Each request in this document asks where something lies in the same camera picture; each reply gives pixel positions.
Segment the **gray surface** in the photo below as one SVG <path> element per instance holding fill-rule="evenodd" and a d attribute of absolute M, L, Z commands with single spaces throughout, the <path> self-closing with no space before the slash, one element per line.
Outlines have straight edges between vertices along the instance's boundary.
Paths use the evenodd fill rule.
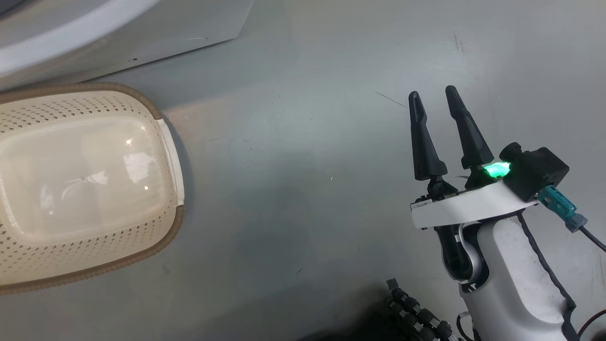
<path fill-rule="evenodd" d="M 456 85 L 495 154 L 518 141 L 571 166 L 560 188 L 606 240 L 606 184 L 591 180 L 604 17 L 600 0 L 257 0 L 238 39 L 104 79 L 146 93 L 181 139 L 182 230 L 134 266 L 1 297 L 3 338 L 292 340 L 347 324 L 392 277 L 454 322 L 464 304 L 438 239 L 408 209 L 425 184 L 407 108 L 377 92 L 419 91 L 452 179 L 465 174 L 444 96 Z M 606 255 L 546 209 L 527 220 L 578 328 L 605 306 Z"/>

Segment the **cable connector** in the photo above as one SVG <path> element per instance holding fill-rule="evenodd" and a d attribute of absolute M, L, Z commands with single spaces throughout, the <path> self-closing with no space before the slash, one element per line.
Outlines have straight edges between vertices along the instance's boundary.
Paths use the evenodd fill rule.
<path fill-rule="evenodd" d="M 570 232 L 576 232 L 581 226 L 587 224 L 587 218 L 576 213 L 576 206 L 552 185 L 539 193 L 539 201 L 550 211 L 560 217 Z"/>

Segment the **beige plastic basket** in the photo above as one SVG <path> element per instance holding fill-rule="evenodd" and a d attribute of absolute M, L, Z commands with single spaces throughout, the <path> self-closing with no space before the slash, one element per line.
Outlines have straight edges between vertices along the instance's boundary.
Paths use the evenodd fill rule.
<path fill-rule="evenodd" d="M 90 83 L 0 95 L 0 294 L 159 252 L 183 199 L 173 138 L 139 92 Z"/>

